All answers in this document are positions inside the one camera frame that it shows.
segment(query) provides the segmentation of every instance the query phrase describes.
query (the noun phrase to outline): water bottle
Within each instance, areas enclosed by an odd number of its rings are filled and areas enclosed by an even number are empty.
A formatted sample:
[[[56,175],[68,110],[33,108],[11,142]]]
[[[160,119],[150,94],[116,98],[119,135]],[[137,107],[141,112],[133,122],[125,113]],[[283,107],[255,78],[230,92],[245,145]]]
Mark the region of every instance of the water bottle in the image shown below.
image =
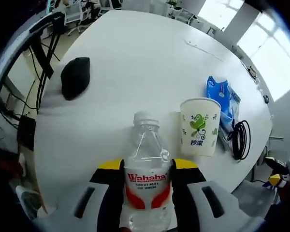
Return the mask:
[[[125,158],[125,191],[132,232],[164,232],[171,223],[171,159],[158,129],[159,122],[150,114],[134,115],[130,153]]]

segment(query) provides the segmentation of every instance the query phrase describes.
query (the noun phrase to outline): bottle label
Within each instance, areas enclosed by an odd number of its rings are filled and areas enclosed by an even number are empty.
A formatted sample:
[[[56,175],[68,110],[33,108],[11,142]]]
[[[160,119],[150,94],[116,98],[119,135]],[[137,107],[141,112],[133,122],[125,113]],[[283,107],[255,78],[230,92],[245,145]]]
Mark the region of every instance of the bottle label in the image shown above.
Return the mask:
[[[170,200],[169,167],[151,170],[125,168],[126,195],[131,207],[153,209]]]

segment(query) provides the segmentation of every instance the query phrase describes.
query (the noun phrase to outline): paper cup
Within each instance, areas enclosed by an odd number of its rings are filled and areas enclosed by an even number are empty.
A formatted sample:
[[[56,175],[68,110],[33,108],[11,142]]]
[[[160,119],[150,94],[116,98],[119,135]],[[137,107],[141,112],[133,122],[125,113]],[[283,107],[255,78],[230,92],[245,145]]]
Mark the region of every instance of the paper cup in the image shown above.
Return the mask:
[[[220,104],[210,98],[189,99],[180,105],[182,154],[214,155],[220,110]]]

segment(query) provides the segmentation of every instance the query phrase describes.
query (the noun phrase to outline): black computer mouse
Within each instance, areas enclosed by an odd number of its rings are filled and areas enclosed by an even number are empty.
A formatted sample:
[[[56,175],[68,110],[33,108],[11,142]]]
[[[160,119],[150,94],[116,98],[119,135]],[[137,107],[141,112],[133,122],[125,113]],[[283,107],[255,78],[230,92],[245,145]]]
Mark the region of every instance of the black computer mouse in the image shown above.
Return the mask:
[[[71,60],[61,72],[62,95],[68,101],[75,99],[90,82],[90,59],[78,57]]]

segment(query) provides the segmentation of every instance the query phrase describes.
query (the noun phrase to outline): desk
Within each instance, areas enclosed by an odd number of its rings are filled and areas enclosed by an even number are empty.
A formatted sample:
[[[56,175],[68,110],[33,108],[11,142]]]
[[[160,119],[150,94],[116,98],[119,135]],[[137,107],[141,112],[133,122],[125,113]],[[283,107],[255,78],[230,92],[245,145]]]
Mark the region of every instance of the desk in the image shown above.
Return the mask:
[[[76,57],[90,58],[90,84],[79,98],[66,101],[60,74]],[[240,60],[210,36],[170,18],[133,11],[99,18],[64,55],[37,117],[35,169],[45,203],[56,206],[66,187],[88,181],[100,163],[124,158],[137,111],[155,112],[160,135],[178,157],[179,106],[204,96],[210,75],[227,77],[241,98],[239,119],[250,124],[251,148],[241,162],[219,145],[214,157],[195,161],[207,180],[232,192],[256,163],[272,128],[268,107]]]

